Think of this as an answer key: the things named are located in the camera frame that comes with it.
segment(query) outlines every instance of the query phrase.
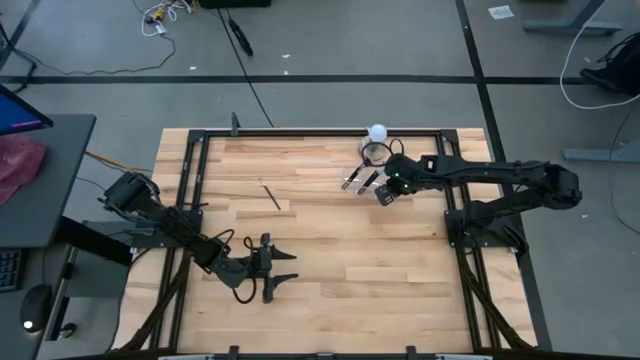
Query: wooden table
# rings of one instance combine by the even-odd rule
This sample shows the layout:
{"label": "wooden table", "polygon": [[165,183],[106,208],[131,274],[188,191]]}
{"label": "wooden table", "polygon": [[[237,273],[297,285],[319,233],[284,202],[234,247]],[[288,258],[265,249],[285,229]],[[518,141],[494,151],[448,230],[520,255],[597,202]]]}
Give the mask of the wooden table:
{"label": "wooden table", "polygon": [[[187,133],[166,129],[162,135],[153,180],[167,205],[175,203]],[[458,135],[464,158],[490,159],[482,129],[458,129]],[[300,277],[278,287],[271,304],[262,304],[258,295],[241,305],[214,275],[192,265],[179,352],[226,353],[230,345],[239,345],[242,353],[402,353],[407,345],[418,352],[471,351],[456,257],[446,240],[444,194],[423,191],[382,207],[372,194],[341,191],[343,178],[360,162],[359,140],[211,141],[202,232],[211,236],[235,229],[231,255],[239,257],[246,255],[244,236],[257,243],[261,233],[270,232],[278,248],[298,256],[276,261],[273,273],[297,272]],[[432,139],[403,141],[412,158],[437,153]],[[260,177],[282,211],[260,186]],[[495,185],[471,184],[470,192],[480,200],[500,196]],[[519,334],[535,344],[514,255],[506,248],[483,253],[494,302]],[[155,305],[163,260],[164,250],[153,250],[131,269],[114,347],[133,335]],[[249,294],[250,285],[245,281],[240,287],[241,297]],[[477,301],[476,308],[488,346]],[[170,316],[168,310],[165,319]],[[163,327],[161,344],[166,344],[168,327]]]}

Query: white ball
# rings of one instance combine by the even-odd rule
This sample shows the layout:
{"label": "white ball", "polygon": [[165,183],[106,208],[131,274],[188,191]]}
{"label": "white ball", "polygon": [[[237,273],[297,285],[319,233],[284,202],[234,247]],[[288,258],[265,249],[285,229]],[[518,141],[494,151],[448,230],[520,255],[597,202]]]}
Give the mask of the white ball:
{"label": "white ball", "polygon": [[384,142],[387,139],[387,128],[384,125],[376,124],[368,128],[369,138],[374,142]]}

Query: pink cloth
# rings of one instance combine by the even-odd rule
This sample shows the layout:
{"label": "pink cloth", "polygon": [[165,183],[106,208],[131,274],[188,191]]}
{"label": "pink cloth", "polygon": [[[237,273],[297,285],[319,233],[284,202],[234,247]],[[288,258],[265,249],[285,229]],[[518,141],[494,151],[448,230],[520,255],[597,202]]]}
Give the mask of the pink cloth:
{"label": "pink cloth", "polygon": [[0,206],[38,173],[47,147],[21,134],[0,136]]}

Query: keyboard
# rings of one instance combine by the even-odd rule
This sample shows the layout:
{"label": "keyboard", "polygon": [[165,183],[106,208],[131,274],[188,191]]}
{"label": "keyboard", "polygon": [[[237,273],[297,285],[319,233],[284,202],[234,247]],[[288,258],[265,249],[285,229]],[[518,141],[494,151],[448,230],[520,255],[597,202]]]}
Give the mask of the keyboard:
{"label": "keyboard", "polygon": [[20,289],[26,250],[0,249],[0,293]]}

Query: monitor screen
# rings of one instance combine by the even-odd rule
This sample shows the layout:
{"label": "monitor screen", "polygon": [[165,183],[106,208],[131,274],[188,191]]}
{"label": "monitor screen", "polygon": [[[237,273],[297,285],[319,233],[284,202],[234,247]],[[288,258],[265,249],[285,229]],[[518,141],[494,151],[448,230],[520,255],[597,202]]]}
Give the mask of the monitor screen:
{"label": "monitor screen", "polygon": [[53,126],[51,120],[0,86],[0,135]]}

